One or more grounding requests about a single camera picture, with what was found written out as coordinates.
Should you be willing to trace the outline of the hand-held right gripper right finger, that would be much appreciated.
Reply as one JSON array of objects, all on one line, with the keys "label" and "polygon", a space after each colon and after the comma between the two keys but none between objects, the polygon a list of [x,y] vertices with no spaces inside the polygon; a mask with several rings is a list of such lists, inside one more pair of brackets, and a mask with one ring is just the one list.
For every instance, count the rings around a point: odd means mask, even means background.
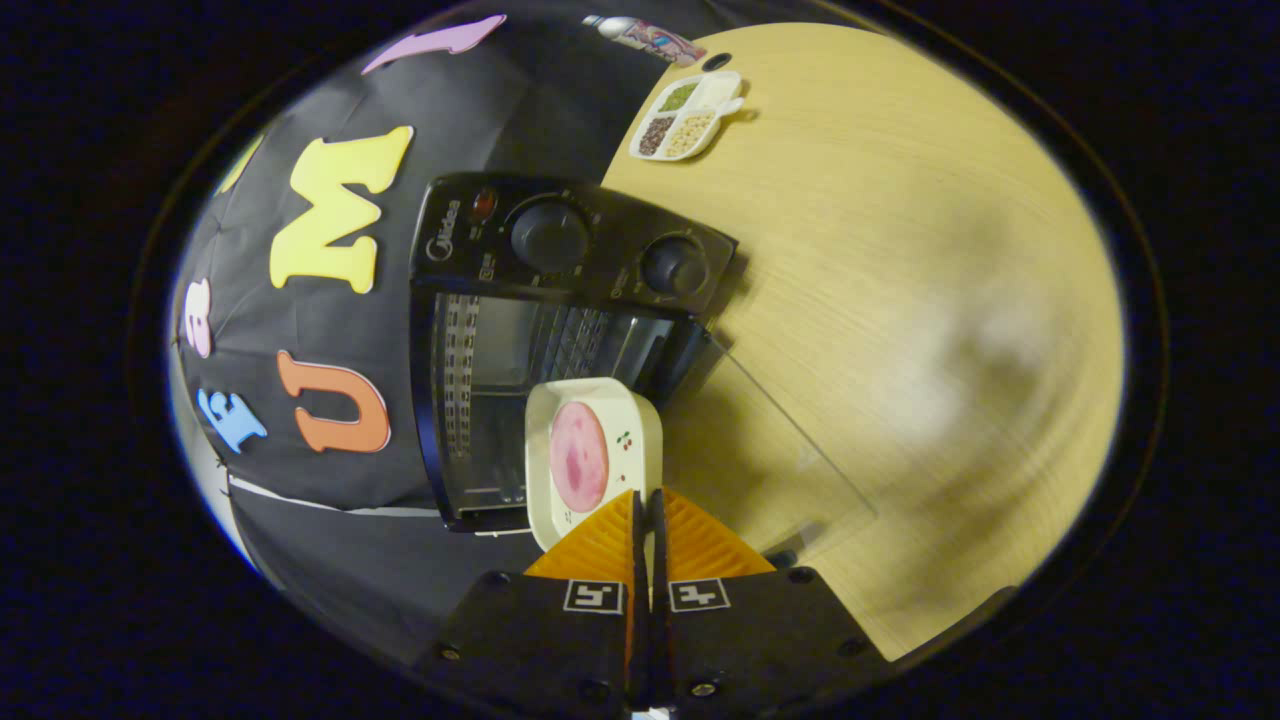
[{"label": "hand-held right gripper right finger", "polygon": [[892,665],[826,579],[777,568],[673,489],[649,505],[650,701],[668,711],[824,711]]}]

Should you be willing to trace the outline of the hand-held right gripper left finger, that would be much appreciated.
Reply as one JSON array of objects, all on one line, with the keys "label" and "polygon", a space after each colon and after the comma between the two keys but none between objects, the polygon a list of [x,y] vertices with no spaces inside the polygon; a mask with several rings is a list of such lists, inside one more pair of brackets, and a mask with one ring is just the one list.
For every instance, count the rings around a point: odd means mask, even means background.
[{"label": "hand-held right gripper left finger", "polygon": [[646,701],[645,512],[627,491],[525,571],[488,571],[415,664],[499,716],[628,716]]}]

